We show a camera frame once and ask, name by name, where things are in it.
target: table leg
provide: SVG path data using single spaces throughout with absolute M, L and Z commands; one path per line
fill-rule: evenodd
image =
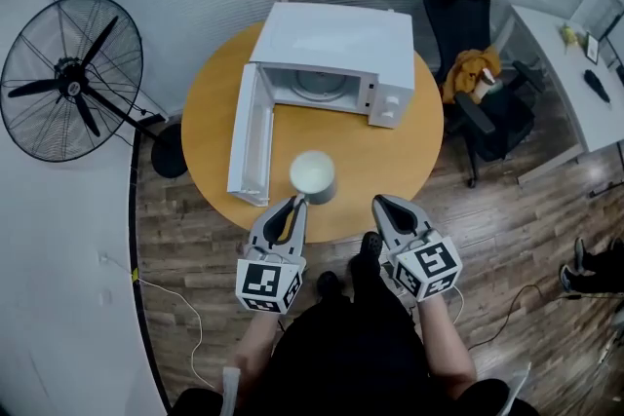
M 514 26 L 516 25 L 516 20 L 514 15 L 510 15 L 509 18 L 503 24 L 503 27 L 496 35 L 496 40 L 494 40 L 493 46 L 496 48 L 496 51 L 501 54 L 505 46 L 507 45 L 507 41 L 509 37 L 511 37 L 512 32 L 514 31 Z
M 524 184 L 525 182 L 534 180 L 535 178 L 544 175 L 551 170 L 554 170 L 556 167 L 559 167 L 564 163 L 573 160 L 582 153 L 583 147 L 580 144 L 574 144 L 572 147 L 557 155 L 555 158 L 551 158 L 539 167 L 536 167 L 535 169 L 529 170 L 527 173 L 522 174 L 520 177 L 518 177 L 518 183 Z
M 620 159 L 620 165 L 622 166 L 622 169 L 624 170 L 624 156 L 622 156 L 622 146 L 620 146 L 619 142 L 615 143 L 617 145 L 617 155 Z M 613 182 L 610 181 L 607 185 L 606 188 L 604 189 L 592 189 L 589 193 L 589 197 L 590 198 L 596 198 L 597 196 L 600 196 L 601 194 L 606 193 L 607 191 L 610 191 L 611 189 L 615 189 L 616 187 L 622 187 L 624 186 L 624 180 L 620 180 L 619 182 Z

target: office chair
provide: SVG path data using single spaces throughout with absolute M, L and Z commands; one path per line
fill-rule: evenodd
M 423 0 L 433 28 L 440 69 L 435 75 L 438 86 L 447 79 L 457 55 L 470 49 L 485 50 L 489 37 L 490 0 Z M 518 75 L 495 93 L 484 96 L 475 104 L 466 93 L 455 94 L 455 104 L 445 104 L 447 134 L 459 132 L 468 149 L 472 176 L 467 185 L 477 185 L 479 169 L 476 155 L 485 162 L 504 159 L 532 130 L 534 116 L 530 108 L 516 96 L 516 91 L 529 83 L 536 93 L 544 90 L 538 71 L 514 61 Z

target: fan blade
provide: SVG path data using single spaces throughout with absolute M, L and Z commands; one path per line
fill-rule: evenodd
M 82 61 L 82 64 L 80 65 L 82 69 L 85 69 L 87 67 L 87 65 L 91 62 L 91 59 L 93 59 L 98 53 L 98 51 L 101 49 L 101 46 L 104 44 L 104 42 L 108 38 L 108 35 L 110 35 L 110 32 L 113 31 L 113 27 L 115 26 L 115 23 L 117 22 L 117 18 L 119 17 L 116 16 L 110 21 L 110 23 L 101 31 L 100 35 L 98 36 L 96 41 L 93 43 L 93 45 L 89 48 L 87 55 L 85 56 L 85 58 Z
M 34 82 L 30 82 L 29 84 L 13 89 L 8 93 L 8 96 L 20 97 L 21 95 L 48 93 L 49 91 L 60 89 L 66 83 L 66 81 L 57 78 L 50 80 L 35 80 Z
M 78 112 L 80 113 L 80 116 L 82 117 L 84 122 L 87 124 L 87 127 L 89 127 L 91 132 L 93 132 L 96 137 L 99 137 L 98 126 L 96 125 L 94 116 L 91 114 L 91 111 L 89 111 L 89 106 L 87 106 L 87 102 L 80 94 L 75 95 L 74 99 L 76 99 L 76 106 L 78 106 Z

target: fan stand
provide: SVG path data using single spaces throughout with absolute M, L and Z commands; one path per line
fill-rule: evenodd
M 154 139 L 152 166 L 166 178 L 180 177 L 188 170 L 182 153 L 182 125 L 169 125 Z
M 181 124 L 169 125 L 156 135 L 99 93 L 90 92 L 89 96 L 111 113 L 114 113 L 124 122 L 130 124 L 143 135 L 146 135 L 154 141 L 154 145 L 152 146 L 152 166 L 154 170 L 156 170 L 156 173 L 166 178 L 176 178 L 180 177 L 188 170 L 182 152 Z

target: white cable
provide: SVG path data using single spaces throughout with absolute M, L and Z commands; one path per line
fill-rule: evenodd
M 461 291 L 459 291 L 459 288 L 455 285 L 453 285 L 453 287 L 455 288 L 455 291 L 457 291 L 457 293 L 459 293 L 459 296 L 461 297 L 461 307 L 459 308 L 459 312 L 457 313 L 457 316 L 455 316 L 455 321 L 452 322 L 453 324 L 455 324 L 457 320 L 459 320 L 459 316 L 461 316 L 461 313 L 464 310 L 464 304 L 466 302 L 464 300 L 464 295 Z
M 131 276 L 133 275 L 132 272 L 130 272 L 128 269 L 126 269 L 123 265 L 121 265 L 119 262 L 117 262 L 114 258 L 111 258 L 109 256 L 105 256 L 104 258 L 102 258 L 102 262 L 105 262 L 106 260 L 113 262 L 115 265 L 117 265 L 117 267 L 119 267 L 120 269 L 126 271 L 128 274 L 130 274 Z M 195 370 L 195 352 L 197 351 L 197 349 L 199 349 L 200 345 L 202 345 L 202 342 L 204 341 L 204 330 L 202 329 L 202 317 L 199 315 L 199 312 L 197 312 L 195 310 L 195 308 L 188 303 L 188 301 L 186 300 L 186 298 L 184 298 L 182 295 L 180 295 L 179 293 L 175 292 L 175 291 L 171 291 L 170 289 L 166 289 L 165 287 L 159 286 L 157 284 L 154 283 L 150 283 L 149 281 L 146 280 L 142 280 L 139 277 L 136 277 L 136 280 L 143 283 L 143 284 L 147 284 L 149 286 L 154 286 L 157 287 L 158 289 L 162 289 L 163 291 L 167 291 L 168 293 L 175 295 L 175 296 L 179 296 L 182 301 L 188 305 L 188 308 L 190 310 L 192 310 L 195 313 L 195 316 L 197 316 L 197 320 L 199 321 L 199 342 L 197 342 L 197 345 L 195 345 L 195 348 L 193 349 L 193 351 L 191 352 L 191 369 L 193 371 L 193 374 L 195 376 L 197 376 L 197 379 L 203 381 L 206 385 L 208 385 L 210 388 L 212 388 L 213 390 L 215 390 L 215 386 L 208 383 L 204 378 L 202 378 L 199 374 L 197 374 L 197 371 Z

